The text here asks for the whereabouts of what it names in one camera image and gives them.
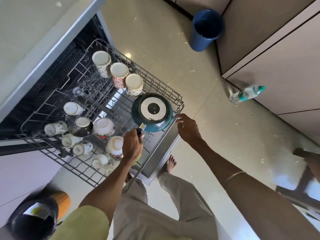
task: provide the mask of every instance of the white cup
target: white cup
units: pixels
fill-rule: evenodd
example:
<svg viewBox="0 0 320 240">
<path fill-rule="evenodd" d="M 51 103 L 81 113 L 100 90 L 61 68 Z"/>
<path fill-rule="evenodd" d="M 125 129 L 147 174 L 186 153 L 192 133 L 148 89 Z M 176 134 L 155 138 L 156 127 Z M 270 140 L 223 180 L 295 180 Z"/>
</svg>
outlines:
<svg viewBox="0 0 320 240">
<path fill-rule="evenodd" d="M 143 78 L 138 74 L 129 74 L 125 79 L 125 87 L 130 96 L 138 96 L 142 93 Z"/>
<path fill-rule="evenodd" d="M 118 160 L 111 158 L 111 160 L 106 165 L 106 171 L 104 174 L 106 176 L 110 175 L 110 173 L 112 173 L 119 164 L 120 164 L 120 162 Z"/>
<path fill-rule="evenodd" d="M 106 144 L 106 151 L 112 156 L 117 157 L 122 154 L 123 137 L 113 136 Z"/>
<path fill-rule="evenodd" d="M 82 141 L 82 137 L 73 136 L 70 133 L 62 137 L 61 143 L 64 147 L 73 148 L 76 144 Z"/>
<path fill-rule="evenodd" d="M 110 77 L 111 56 L 107 52 L 103 50 L 94 52 L 92 61 L 100 76 L 105 78 Z"/>
<path fill-rule="evenodd" d="M 63 110 L 67 115 L 80 115 L 85 109 L 78 103 L 67 102 L 63 106 Z"/>
<path fill-rule="evenodd" d="M 111 156 L 108 153 L 102 152 L 97 154 L 92 161 L 92 166 L 95 169 L 101 169 L 104 165 L 107 165 L 111 160 Z"/>
<path fill-rule="evenodd" d="M 129 74 L 129 68 L 120 62 L 113 63 L 110 67 L 112 83 L 116 88 L 125 88 L 125 78 Z"/>
<path fill-rule="evenodd" d="M 94 122 L 93 132 L 100 139 L 106 139 L 115 132 L 115 125 L 108 118 L 100 118 Z"/>
<path fill-rule="evenodd" d="M 92 145 L 91 142 L 84 141 L 81 144 L 75 145 L 74 148 L 72 149 L 72 152 L 75 156 L 80 157 L 83 154 L 89 154 L 93 148 L 94 146 Z"/>
<path fill-rule="evenodd" d="M 55 136 L 58 134 L 63 134 L 68 131 L 68 126 L 64 121 L 58 121 L 52 124 L 46 124 L 44 127 L 44 132 L 48 136 Z"/>
</svg>

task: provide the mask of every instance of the beige pants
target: beige pants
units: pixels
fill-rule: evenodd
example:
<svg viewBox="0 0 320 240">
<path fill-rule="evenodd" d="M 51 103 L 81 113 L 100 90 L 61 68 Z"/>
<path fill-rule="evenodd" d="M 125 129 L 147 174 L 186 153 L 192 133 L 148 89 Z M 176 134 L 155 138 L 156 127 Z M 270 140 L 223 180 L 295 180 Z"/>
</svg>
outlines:
<svg viewBox="0 0 320 240">
<path fill-rule="evenodd" d="M 215 217 L 193 184 L 169 173 L 163 173 L 159 183 L 170 194 L 179 220 L 150 207 L 146 188 L 136 180 L 115 210 L 114 239 L 218 239 Z"/>
</svg>

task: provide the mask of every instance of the dishwasher rack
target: dishwasher rack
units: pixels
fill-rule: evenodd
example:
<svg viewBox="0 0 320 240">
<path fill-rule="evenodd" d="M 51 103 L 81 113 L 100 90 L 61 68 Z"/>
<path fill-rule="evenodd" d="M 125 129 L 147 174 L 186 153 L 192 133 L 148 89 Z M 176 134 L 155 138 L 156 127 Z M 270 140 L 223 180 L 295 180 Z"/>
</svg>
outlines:
<svg viewBox="0 0 320 240">
<path fill-rule="evenodd" d="M 129 96 L 125 89 L 116 89 L 111 78 L 100 77 L 91 60 L 93 53 L 98 50 L 108 52 L 112 63 L 122 62 L 128 66 L 130 73 L 139 74 L 144 79 L 143 94 L 153 92 L 164 96 L 170 102 L 174 114 L 181 112 L 184 107 L 182 96 L 176 91 L 104 40 L 94 40 L 70 69 L 67 76 L 52 78 L 56 82 L 48 86 L 46 93 L 42 94 L 44 102 L 22 124 L 21 134 L 17 135 L 30 146 L 41 151 L 93 187 L 99 185 L 106 178 L 103 168 L 96 170 L 91 165 L 94 155 L 105 150 L 106 141 L 93 134 L 84 138 L 85 141 L 90 141 L 94 145 L 94 149 L 90 155 L 77 157 L 74 156 L 72 150 L 63 147 L 62 135 L 48 137 L 44 133 L 44 127 L 47 123 L 59 120 L 68 123 L 70 120 L 76 119 L 75 116 L 66 115 L 63 111 L 63 105 L 69 101 L 77 102 L 84 107 L 85 111 L 81 116 L 88 117 L 93 122 L 102 117 L 111 119 L 115 124 L 113 136 L 124 136 L 127 131 L 138 127 L 131 118 L 131 106 L 135 97 Z M 134 166 L 137 170 L 134 178 L 142 171 L 174 122 L 175 119 L 162 131 L 143 132 L 145 134 L 144 146 L 142 155 Z"/>
</svg>

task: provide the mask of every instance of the mug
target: mug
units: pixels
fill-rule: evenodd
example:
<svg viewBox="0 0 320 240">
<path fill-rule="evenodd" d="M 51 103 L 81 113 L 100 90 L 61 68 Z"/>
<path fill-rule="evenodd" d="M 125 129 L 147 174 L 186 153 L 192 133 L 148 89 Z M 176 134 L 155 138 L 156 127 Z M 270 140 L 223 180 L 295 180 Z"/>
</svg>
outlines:
<svg viewBox="0 0 320 240">
<path fill-rule="evenodd" d="M 106 144 L 106 151 L 112 156 L 117 157 L 122 154 L 123 137 L 113 136 Z"/>
<path fill-rule="evenodd" d="M 108 118 L 100 118 L 94 122 L 93 132 L 100 139 L 106 139 L 115 132 L 115 125 Z"/>
<path fill-rule="evenodd" d="M 68 126 L 64 121 L 58 121 L 51 124 L 46 124 L 44 127 L 44 132 L 48 136 L 55 136 L 58 134 L 63 134 L 68 131 Z"/>
<path fill-rule="evenodd" d="M 77 137 L 87 137 L 93 132 L 93 123 L 86 117 L 79 117 L 69 124 L 70 134 Z"/>
<path fill-rule="evenodd" d="M 85 109 L 76 102 L 67 102 L 63 110 L 67 115 L 80 115 Z"/>
<path fill-rule="evenodd" d="M 75 156 L 80 157 L 84 154 L 89 154 L 93 148 L 94 146 L 92 145 L 91 142 L 84 141 L 81 144 L 75 145 L 74 148 L 72 149 L 72 152 Z"/>
<path fill-rule="evenodd" d="M 125 78 L 129 74 L 129 68 L 120 62 L 113 63 L 110 67 L 112 83 L 116 88 L 125 88 Z"/>
<path fill-rule="evenodd" d="M 73 136 L 69 133 L 62 137 L 61 143 L 64 147 L 72 148 L 82 140 L 82 137 Z"/>
<path fill-rule="evenodd" d="M 125 79 L 125 87 L 130 96 L 138 96 L 142 93 L 143 78 L 138 74 L 129 74 Z"/>
<path fill-rule="evenodd" d="M 102 152 L 95 156 L 95 159 L 92 161 L 92 166 L 95 169 L 101 169 L 104 165 L 108 164 L 111 160 L 111 156 L 108 153 Z"/>
<path fill-rule="evenodd" d="M 107 52 L 103 50 L 94 52 L 92 55 L 92 61 L 100 76 L 105 78 L 110 77 L 111 56 Z"/>
<path fill-rule="evenodd" d="M 120 164 L 120 162 L 118 160 L 111 158 L 111 160 L 108 162 L 108 164 L 106 166 L 106 171 L 104 174 L 106 176 L 110 175 L 110 173 L 112 173 L 119 164 Z"/>
</svg>

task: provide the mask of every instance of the bangle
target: bangle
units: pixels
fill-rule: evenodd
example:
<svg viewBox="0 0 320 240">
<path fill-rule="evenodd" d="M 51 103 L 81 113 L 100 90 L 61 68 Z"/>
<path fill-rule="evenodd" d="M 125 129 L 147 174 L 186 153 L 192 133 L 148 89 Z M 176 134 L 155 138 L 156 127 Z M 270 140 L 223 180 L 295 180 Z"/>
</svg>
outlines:
<svg viewBox="0 0 320 240">
<path fill-rule="evenodd" d="M 226 182 L 224 183 L 224 188 L 226 187 L 227 183 L 230 181 L 230 179 L 232 179 L 234 176 L 240 174 L 240 173 L 246 173 L 244 171 L 240 171 L 240 172 L 237 172 L 237 173 L 234 173 L 232 174 L 229 178 L 226 179 Z"/>
</svg>

